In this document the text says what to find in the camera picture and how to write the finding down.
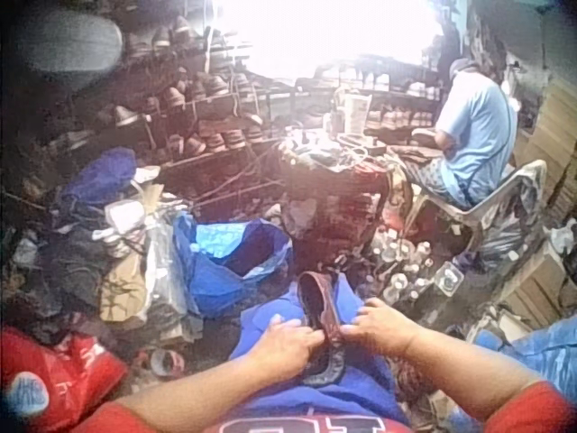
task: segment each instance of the red plastic bag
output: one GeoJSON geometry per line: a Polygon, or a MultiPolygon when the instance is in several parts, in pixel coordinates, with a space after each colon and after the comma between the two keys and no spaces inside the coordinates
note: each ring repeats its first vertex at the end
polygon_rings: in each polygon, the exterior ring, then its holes
{"type": "Polygon", "coordinates": [[[49,349],[16,329],[2,331],[2,389],[34,430],[74,426],[126,371],[92,336],[69,334],[49,349]]]}

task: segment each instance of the light blue shirt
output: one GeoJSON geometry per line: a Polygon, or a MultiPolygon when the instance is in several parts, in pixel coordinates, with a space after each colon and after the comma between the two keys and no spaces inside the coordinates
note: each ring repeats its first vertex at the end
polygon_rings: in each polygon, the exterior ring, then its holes
{"type": "Polygon", "coordinates": [[[454,155],[441,163],[443,184],[458,203],[470,208],[459,181],[463,186],[470,182],[469,195],[480,203],[499,185],[513,152],[517,113],[493,80],[459,72],[436,129],[456,141],[454,155]]]}

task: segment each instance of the leather shoe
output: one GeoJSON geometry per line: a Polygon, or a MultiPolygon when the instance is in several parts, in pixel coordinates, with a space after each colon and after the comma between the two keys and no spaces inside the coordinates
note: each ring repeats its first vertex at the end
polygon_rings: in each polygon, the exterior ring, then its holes
{"type": "Polygon", "coordinates": [[[333,300],[330,275],[303,272],[298,277],[298,298],[305,311],[307,324],[325,331],[325,342],[312,354],[304,371],[302,383],[320,387],[339,381],[344,374],[344,343],[340,319],[333,300]]]}

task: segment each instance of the red shirt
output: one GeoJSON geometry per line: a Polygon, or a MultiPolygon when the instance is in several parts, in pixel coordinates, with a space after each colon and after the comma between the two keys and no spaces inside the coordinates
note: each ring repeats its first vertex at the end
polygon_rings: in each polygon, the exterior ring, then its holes
{"type": "MultiPolygon", "coordinates": [[[[549,383],[539,382],[522,391],[512,401],[499,409],[485,424],[487,433],[537,433],[577,431],[577,417],[571,404],[549,383]]],[[[259,419],[233,419],[209,428],[206,433],[249,432],[251,429],[267,431],[284,427],[284,431],[316,433],[345,433],[347,425],[356,431],[388,431],[409,433],[411,430],[390,419],[354,415],[322,415],[314,417],[270,417],[259,419]]],[[[74,433],[113,431],[116,433],[152,433],[155,430],[144,424],[128,409],[118,403],[104,404],[94,415],[77,426],[74,433]]]]}

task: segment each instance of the hand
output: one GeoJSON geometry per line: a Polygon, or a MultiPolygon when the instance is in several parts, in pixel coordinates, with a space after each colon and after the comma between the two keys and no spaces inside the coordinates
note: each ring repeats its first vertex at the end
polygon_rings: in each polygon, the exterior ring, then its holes
{"type": "Polygon", "coordinates": [[[381,355],[401,357],[424,330],[378,298],[367,300],[351,325],[341,326],[346,340],[365,345],[381,355]]]}
{"type": "Polygon", "coordinates": [[[246,356],[267,382],[285,382],[305,369],[313,349],[324,341],[324,331],[303,327],[297,318],[282,323],[277,314],[246,356]]]}

